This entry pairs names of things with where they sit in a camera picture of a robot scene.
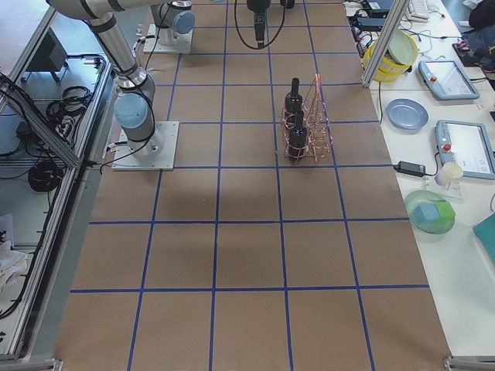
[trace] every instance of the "black box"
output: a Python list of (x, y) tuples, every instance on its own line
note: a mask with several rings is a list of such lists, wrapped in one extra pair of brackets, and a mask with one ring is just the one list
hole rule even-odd
[(394, 0), (364, 0), (363, 8), (370, 18), (387, 18)]
[(355, 27), (361, 31), (380, 32), (384, 28), (385, 19), (381, 18), (357, 18)]
[(52, 29), (48, 29), (26, 71), (59, 72), (66, 59), (67, 52)]

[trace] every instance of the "metal mounting plate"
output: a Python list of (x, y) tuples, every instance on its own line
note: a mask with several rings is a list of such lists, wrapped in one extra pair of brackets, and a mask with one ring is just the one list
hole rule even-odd
[[(173, 170), (173, 163), (176, 159), (177, 139), (179, 137), (178, 121), (157, 121), (155, 129), (163, 136), (163, 149), (150, 156), (129, 155), (131, 150), (128, 146), (117, 147), (115, 158), (129, 155), (126, 158), (117, 160), (112, 164), (114, 170), (141, 171), (141, 170)], [(127, 141), (124, 131), (121, 132), (119, 141)]]
[[(181, 40), (172, 46), (164, 46), (157, 43), (155, 38), (146, 39), (145, 46), (142, 51), (146, 54), (150, 54), (151, 52), (153, 52), (153, 54), (190, 54), (191, 44), (193, 42), (193, 32), (194, 29), (187, 34), (182, 35)], [(148, 35), (155, 35), (155, 25), (149, 25)]]

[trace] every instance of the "control tablet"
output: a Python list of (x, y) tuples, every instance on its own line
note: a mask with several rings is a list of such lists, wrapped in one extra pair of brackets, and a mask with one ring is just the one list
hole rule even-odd
[(495, 179), (495, 158), (483, 124), (440, 120), (435, 133), (442, 164), (455, 162), (464, 176)]
[(477, 99), (480, 93), (455, 60), (422, 60), (418, 64), (428, 88), (440, 100)]

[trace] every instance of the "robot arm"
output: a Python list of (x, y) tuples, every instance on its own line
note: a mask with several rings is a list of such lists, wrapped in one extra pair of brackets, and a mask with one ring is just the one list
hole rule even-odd
[(271, 0), (247, 0), (247, 8), (254, 13), (254, 36), (258, 48), (265, 46), (266, 11)]
[(113, 12), (149, 5), (152, 7), (155, 22), (159, 22), (157, 24), (159, 28), (174, 28), (178, 33), (188, 33), (194, 27), (194, 15), (190, 11), (191, 1), (175, 0), (162, 3), (159, 0), (46, 0), (46, 2), (66, 17), (80, 19), (88, 24), (118, 75), (117, 85), (124, 90), (141, 87), (151, 79), (148, 79), (146, 71), (133, 57), (117, 26)]

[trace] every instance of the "green bowl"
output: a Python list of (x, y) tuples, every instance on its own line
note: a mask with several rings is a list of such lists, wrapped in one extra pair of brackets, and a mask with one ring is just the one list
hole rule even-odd
[(441, 201), (445, 201), (445, 199), (434, 192), (420, 190), (409, 193), (404, 202), (411, 224), (426, 233), (443, 234), (449, 232), (456, 221), (454, 217), (441, 223), (420, 223), (416, 220), (413, 213), (413, 211), (420, 205), (437, 203)]

